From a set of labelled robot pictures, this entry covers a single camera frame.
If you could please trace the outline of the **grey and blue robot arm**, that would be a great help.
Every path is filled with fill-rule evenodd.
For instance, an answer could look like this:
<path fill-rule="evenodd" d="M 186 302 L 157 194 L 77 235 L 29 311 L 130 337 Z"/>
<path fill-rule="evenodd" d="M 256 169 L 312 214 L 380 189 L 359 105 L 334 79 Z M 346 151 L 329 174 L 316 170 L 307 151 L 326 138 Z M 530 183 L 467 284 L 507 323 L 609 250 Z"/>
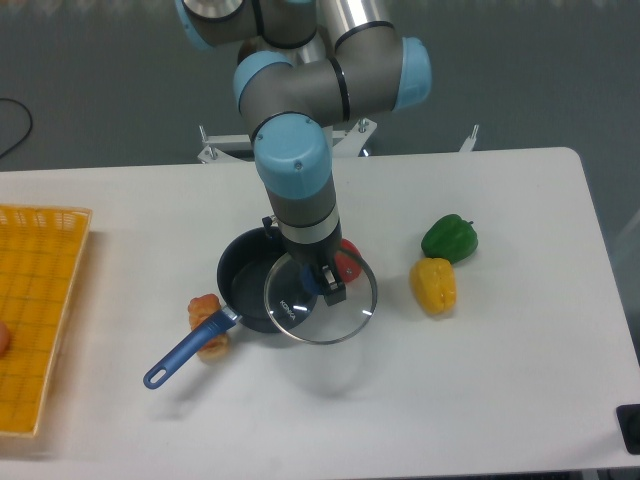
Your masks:
<path fill-rule="evenodd" d="M 308 265 L 328 304 L 344 300 L 335 265 L 341 225 L 325 129 L 423 102 L 423 43 L 399 35 L 381 1 L 180 1 L 181 23 L 207 47 L 256 49 L 233 91 L 287 252 Z"/>

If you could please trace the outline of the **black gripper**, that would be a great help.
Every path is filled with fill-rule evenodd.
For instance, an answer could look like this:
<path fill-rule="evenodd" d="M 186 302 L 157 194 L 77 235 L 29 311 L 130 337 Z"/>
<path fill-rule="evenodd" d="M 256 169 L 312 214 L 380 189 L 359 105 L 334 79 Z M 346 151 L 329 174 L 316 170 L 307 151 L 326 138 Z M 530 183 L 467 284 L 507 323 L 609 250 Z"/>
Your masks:
<path fill-rule="evenodd" d="M 338 223 L 331 233 L 318 242 L 303 244 L 289 239 L 281 230 L 287 252 L 300 264 L 309 265 L 314 273 L 322 274 L 321 290 L 328 306 L 337 305 L 346 300 L 346 287 L 337 272 L 335 256 L 341 240 L 341 224 Z"/>

